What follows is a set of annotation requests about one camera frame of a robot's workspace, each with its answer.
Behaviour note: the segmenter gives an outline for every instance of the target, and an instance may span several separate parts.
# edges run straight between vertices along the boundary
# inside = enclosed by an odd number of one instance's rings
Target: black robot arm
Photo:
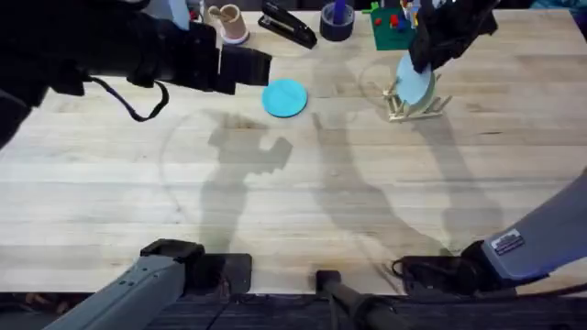
[[[82,96],[83,83],[94,75],[126,77],[147,88],[161,81],[224,94],[234,94],[236,83],[268,83],[270,55],[221,51],[213,27],[190,23],[189,30],[181,29],[141,12],[149,2],[0,2],[0,147],[49,88]]]

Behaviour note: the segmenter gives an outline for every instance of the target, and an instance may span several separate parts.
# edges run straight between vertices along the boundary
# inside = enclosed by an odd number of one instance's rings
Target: beige cup
[[[245,20],[236,5],[223,5],[220,9],[213,5],[208,8],[208,13],[220,20],[222,24],[220,34],[225,43],[237,45],[243,43],[249,36]]]

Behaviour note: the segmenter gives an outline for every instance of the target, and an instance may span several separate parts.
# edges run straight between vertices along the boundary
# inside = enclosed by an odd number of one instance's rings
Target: black cable
[[[421,267],[426,268],[428,270],[432,270],[436,273],[442,274],[444,276],[454,276],[456,275],[456,271],[450,271],[446,269],[442,269],[438,266],[431,265],[425,262],[408,262],[406,263],[403,261],[402,258],[397,259],[388,267],[388,271],[390,271],[395,277],[403,281],[414,281],[412,277],[403,274],[402,272],[397,271],[395,266],[398,264],[404,264],[404,268],[413,268],[413,267]],[[470,263],[465,263],[474,270],[474,266]],[[587,283],[573,285],[567,288],[557,289],[553,291],[544,291],[538,293],[529,293],[529,294],[520,294],[516,296],[509,296],[509,297],[470,297],[470,296],[460,296],[461,298],[455,299],[447,299],[443,301],[421,301],[411,297],[392,297],[391,299],[397,302],[404,302],[404,303],[417,303],[417,304],[467,304],[467,303],[510,303],[510,302],[517,302],[517,301],[527,301],[527,300],[534,300],[534,299],[545,299],[545,298],[555,298],[564,295],[569,295],[573,293],[579,292],[586,292],[587,291]]]
[[[161,100],[159,101],[159,103],[157,105],[155,105],[155,107],[151,111],[150,115],[147,117],[144,117],[144,116],[137,114],[137,111],[135,111],[135,109],[127,102],[127,100],[125,100],[122,96],[120,96],[120,94],[114,88],[110,87],[110,85],[107,82],[103,81],[102,79],[95,78],[95,77],[87,77],[86,80],[89,82],[97,83],[100,86],[102,86],[102,88],[104,88],[108,93],[112,94],[112,96],[114,96],[127,109],[128,114],[133,119],[135,119],[136,121],[138,121],[140,123],[156,117],[159,114],[159,112],[161,111],[161,109],[163,109],[165,107],[165,105],[167,105],[167,103],[169,103],[169,92],[167,92],[167,88],[165,88],[165,86],[162,83],[155,82],[159,86],[159,88],[161,88]]]
[[[544,291],[538,293],[529,293],[529,294],[520,294],[511,297],[487,297],[487,298],[480,298],[480,297],[466,297],[466,298],[459,298],[459,299],[447,299],[443,301],[421,301],[412,297],[386,297],[386,299],[390,299],[396,302],[401,303],[415,303],[415,304],[427,304],[427,305],[435,305],[435,304],[477,304],[477,303],[513,303],[513,302],[524,302],[524,301],[532,301],[535,299],[547,299],[547,298],[557,298],[561,296],[566,296],[573,293],[579,292],[586,292],[587,291],[587,283],[573,285],[563,289],[557,289],[553,291]]]
[[[205,330],[210,330],[212,329],[212,326],[214,325],[214,323],[216,322],[216,320],[218,319],[218,317],[220,317],[220,315],[222,315],[222,313],[228,308],[228,306],[232,303],[232,299],[228,299],[228,302],[225,303],[219,310],[218,312],[216,312],[216,315],[214,315],[214,317],[210,320],[210,322],[208,323],[208,325],[206,326]]]
[[[454,271],[450,271],[450,270],[442,269],[441,267],[438,267],[438,266],[435,266],[435,265],[432,265],[432,264],[429,264],[429,263],[426,263],[426,262],[423,262],[423,261],[418,261],[418,262],[405,262],[405,261],[403,261],[402,258],[400,258],[400,259],[397,259],[396,261],[392,262],[392,266],[389,268],[389,270],[392,272],[392,274],[396,278],[398,278],[400,280],[412,280],[413,278],[411,278],[411,277],[409,277],[409,276],[407,276],[407,275],[405,275],[405,274],[397,271],[395,269],[395,266],[396,265],[399,265],[399,264],[403,264],[404,267],[405,268],[408,268],[408,269],[409,268],[413,268],[413,267],[425,268],[425,269],[428,269],[428,270],[432,270],[432,271],[434,271],[436,273],[442,274],[444,276],[455,276],[455,275],[457,275],[457,271],[455,271],[455,270]]]
[[[340,322],[338,321],[337,303],[334,301],[332,294],[328,295],[328,305],[330,306],[330,327],[332,330],[340,329]]]

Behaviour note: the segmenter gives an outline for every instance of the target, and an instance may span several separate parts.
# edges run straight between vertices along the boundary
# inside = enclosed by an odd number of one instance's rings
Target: stapler
[[[259,18],[260,26],[306,48],[311,49],[316,45],[314,31],[287,10],[273,2],[264,1],[261,11],[263,16]]]

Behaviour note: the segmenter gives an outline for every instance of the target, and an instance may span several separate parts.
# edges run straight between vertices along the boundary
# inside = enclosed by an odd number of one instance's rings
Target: blue disc
[[[406,52],[395,72],[397,95],[409,105],[415,105],[426,95],[431,75],[430,64],[424,68],[422,73],[416,72],[410,53]]]
[[[265,111],[272,116],[287,118],[304,110],[308,94],[299,82],[280,79],[265,87],[261,99]]]

